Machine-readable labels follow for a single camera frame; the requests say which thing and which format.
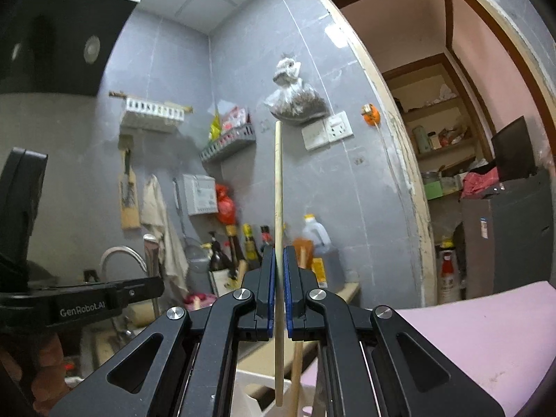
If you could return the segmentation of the steel kitchen faucet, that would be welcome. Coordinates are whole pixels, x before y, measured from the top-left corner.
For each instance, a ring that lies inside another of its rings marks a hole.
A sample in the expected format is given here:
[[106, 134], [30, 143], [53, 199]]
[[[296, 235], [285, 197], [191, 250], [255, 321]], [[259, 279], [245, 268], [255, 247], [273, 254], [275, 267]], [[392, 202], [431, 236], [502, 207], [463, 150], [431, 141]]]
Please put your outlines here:
[[134, 280], [148, 276], [143, 257], [127, 246], [108, 248], [101, 256], [99, 267], [102, 281]]

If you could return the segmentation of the dark wine bottle white label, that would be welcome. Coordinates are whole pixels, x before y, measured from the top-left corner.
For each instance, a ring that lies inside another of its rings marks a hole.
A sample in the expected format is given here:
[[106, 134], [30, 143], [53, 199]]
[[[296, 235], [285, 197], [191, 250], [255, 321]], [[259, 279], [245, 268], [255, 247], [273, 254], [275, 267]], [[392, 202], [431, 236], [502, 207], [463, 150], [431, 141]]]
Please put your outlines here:
[[221, 249], [216, 233], [210, 232], [211, 258], [209, 263], [209, 279], [216, 296], [223, 296], [237, 288], [237, 269]]

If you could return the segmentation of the orange spice powder bag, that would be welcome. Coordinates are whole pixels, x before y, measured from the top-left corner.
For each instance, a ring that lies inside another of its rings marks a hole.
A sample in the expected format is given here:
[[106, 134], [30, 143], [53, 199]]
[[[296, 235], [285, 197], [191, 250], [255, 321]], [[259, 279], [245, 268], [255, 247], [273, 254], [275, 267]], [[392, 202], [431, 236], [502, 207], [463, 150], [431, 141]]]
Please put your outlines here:
[[295, 248], [298, 267], [310, 269], [313, 260], [313, 242], [310, 239], [298, 237], [292, 242], [292, 246]]

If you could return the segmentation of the white plastic jug yellow cap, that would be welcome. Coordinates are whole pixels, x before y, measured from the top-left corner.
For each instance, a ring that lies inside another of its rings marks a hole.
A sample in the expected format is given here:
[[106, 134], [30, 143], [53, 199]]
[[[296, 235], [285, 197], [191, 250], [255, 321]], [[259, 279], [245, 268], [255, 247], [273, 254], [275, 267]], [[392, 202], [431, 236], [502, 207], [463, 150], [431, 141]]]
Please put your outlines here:
[[303, 238], [313, 244], [311, 269], [321, 288], [332, 290], [335, 285], [335, 249], [328, 232], [313, 214], [304, 217]]

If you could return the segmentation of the red plastic bag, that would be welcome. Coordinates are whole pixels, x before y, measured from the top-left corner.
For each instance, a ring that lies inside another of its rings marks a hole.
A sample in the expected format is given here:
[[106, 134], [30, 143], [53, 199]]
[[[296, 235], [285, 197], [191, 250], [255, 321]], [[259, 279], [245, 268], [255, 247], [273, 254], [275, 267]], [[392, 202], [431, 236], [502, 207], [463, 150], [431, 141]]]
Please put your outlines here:
[[217, 219], [223, 225], [236, 224], [236, 205], [229, 196], [229, 188], [220, 183], [216, 184]]

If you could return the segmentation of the white utensil holder basket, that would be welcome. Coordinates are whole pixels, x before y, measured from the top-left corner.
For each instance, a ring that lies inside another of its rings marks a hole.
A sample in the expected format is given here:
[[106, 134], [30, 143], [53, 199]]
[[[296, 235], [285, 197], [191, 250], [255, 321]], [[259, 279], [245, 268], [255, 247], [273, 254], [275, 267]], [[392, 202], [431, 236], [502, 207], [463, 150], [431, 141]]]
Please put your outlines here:
[[[231, 416], [288, 416], [291, 404], [291, 381], [284, 383], [284, 403], [275, 405], [274, 377], [237, 370]], [[312, 364], [302, 374], [298, 416], [311, 416], [317, 390], [317, 366]]]

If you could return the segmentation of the hanging beige dish cloth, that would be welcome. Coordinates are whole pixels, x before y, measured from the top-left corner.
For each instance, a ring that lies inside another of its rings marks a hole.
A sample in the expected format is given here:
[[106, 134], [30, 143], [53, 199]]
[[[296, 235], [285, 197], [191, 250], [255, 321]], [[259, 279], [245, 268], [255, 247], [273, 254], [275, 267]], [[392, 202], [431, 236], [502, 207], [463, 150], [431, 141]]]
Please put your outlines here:
[[164, 277], [175, 295], [184, 299], [189, 292], [186, 281], [188, 260], [155, 175], [151, 175], [143, 187], [140, 222], [158, 241], [158, 257]]

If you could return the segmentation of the wooden cutting board hanging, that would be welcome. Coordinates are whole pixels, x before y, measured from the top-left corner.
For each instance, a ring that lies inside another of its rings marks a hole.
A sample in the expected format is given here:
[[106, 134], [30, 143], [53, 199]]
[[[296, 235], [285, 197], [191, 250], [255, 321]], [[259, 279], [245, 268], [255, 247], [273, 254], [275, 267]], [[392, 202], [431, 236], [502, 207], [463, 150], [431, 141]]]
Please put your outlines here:
[[137, 178], [131, 167], [131, 150], [120, 150], [123, 171], [119, 176], [119, 205], [121, 227], [124, 231], [140, 228], [139, 198], [137, 191]]

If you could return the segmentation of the dark grey cabinet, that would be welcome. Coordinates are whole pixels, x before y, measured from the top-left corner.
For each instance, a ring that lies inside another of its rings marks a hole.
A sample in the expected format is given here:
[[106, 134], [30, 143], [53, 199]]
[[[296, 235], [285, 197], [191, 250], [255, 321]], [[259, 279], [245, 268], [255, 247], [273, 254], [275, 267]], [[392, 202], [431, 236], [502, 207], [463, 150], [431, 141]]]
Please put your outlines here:
[[462, 217], [468, 299], [549, 279], [554, 222], [547, 171], [462, 199]]

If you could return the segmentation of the pink floral table cover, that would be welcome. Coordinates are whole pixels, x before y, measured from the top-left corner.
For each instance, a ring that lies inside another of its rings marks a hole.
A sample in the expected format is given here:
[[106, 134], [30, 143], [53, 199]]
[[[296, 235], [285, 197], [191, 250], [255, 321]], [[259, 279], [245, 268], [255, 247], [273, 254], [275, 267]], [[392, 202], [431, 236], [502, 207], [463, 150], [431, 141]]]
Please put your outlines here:
[[321, 345], [315, 416], [551, 416], [555, 290], [397, 311], [313, 289]]

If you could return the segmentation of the black range hood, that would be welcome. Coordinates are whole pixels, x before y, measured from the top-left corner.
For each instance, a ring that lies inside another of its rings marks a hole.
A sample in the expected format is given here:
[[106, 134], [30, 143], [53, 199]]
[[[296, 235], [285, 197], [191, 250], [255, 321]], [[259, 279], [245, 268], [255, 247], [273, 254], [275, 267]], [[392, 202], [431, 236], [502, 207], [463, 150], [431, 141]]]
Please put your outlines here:
[[141, 0], [24, 0], [1, 26], [1, 93], [96, 96]]

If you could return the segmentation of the white box on wall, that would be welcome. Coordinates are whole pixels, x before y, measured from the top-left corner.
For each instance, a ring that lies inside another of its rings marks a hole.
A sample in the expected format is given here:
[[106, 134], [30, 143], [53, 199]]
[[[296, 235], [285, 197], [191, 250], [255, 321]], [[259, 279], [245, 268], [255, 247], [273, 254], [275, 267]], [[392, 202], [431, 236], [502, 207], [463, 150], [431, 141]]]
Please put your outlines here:
[[184, 174], [188, 215], [217, 214], [216, 181], [204, 175]]

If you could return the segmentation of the grey wall spice shelf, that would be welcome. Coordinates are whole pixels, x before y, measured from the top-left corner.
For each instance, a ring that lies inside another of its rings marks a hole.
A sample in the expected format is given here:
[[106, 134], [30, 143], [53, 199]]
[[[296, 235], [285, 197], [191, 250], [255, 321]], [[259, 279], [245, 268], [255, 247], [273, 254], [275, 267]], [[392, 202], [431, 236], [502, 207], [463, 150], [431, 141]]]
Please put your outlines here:
[[256, 141], [254, 126], [245, 123], [231, 129], [214, 141], [210, 141], [200, 152], [203, 163], [213, 163], [229, 158], [231, 155], [251, 146]]

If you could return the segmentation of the white wall socket panel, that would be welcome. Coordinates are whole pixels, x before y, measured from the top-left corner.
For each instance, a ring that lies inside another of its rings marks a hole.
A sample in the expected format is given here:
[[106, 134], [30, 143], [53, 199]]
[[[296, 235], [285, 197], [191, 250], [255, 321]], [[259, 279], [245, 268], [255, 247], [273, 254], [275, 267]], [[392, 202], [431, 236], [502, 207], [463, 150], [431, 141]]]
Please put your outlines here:
[[306, 151], [314, 151], [353, 135], [352, 126], [345, 111], [306, 125], [302, 129]]

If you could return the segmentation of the plastic bag hanging on wall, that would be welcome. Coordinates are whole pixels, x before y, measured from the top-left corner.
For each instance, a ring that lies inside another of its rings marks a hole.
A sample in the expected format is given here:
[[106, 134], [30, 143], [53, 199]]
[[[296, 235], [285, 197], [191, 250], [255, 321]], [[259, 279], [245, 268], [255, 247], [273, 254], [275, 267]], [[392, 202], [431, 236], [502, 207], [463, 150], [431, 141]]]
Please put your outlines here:
[[296, 59], [283, 57], [272, 79], [277, 89], [264, 101], [274, 118], [291, 125], [303, 125], [329, 115], [324, 99], [303, 81], [301, 66]]

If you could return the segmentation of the orange wall hook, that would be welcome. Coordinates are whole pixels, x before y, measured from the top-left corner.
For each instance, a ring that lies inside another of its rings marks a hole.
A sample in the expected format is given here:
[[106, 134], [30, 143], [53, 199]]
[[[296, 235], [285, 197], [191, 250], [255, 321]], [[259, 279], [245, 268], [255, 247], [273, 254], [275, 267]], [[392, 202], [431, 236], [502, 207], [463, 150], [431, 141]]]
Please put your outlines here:
[[369, 126], [378, 126], [381, 122], [381, 114], [373, 104], [365, 104], [365, 106], [362, 106], [361, 115]]

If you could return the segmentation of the white wall rack top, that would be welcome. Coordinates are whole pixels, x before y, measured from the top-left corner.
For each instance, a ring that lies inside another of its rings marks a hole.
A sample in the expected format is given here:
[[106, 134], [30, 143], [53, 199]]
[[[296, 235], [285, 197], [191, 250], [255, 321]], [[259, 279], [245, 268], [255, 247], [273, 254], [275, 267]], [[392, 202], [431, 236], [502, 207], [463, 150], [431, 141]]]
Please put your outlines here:
[[186, 115], [193, 113], [192, 106], [159, 103], [110, 90], [110, 98], [123, 101], [120, 127], [158, 133], [173, 134], [185, 122]]

